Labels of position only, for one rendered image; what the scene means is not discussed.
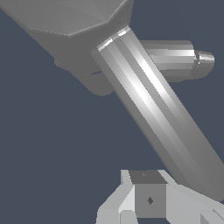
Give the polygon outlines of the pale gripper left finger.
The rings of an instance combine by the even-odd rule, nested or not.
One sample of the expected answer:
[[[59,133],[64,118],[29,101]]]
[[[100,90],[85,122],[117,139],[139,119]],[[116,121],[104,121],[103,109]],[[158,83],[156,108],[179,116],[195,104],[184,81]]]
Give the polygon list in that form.
[[[121,184],[98,208],[95,224],[138,224],[135,184],[145,177],[146,171],[121,170]]]

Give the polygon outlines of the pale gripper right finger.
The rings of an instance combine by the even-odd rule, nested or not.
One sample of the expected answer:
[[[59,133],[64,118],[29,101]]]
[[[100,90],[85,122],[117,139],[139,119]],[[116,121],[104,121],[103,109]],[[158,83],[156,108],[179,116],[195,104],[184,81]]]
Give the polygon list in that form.
[[[166,218],[171,224],[224,224],[224,205],[178,185],[165,170],[158,173],[165,183],[152,196],[151,218]]]

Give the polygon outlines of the short metal faucet cylinder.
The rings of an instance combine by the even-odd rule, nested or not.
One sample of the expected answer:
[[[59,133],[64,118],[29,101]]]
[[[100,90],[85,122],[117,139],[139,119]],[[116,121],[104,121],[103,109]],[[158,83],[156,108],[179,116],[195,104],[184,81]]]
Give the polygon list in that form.
[[[141,44],[168,82],[204,78],[214,68],[214,56],[195,50],[189,40],[141,40]]]

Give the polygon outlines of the grey faucet body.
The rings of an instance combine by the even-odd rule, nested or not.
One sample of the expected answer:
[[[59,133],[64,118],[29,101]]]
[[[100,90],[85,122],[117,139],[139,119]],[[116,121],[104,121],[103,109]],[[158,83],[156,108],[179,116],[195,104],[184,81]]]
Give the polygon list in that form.
[[[134,0],[0,0],[0,8],[35,39],[57,67],[95,95],[114,88],[91,50],[130,24]]]

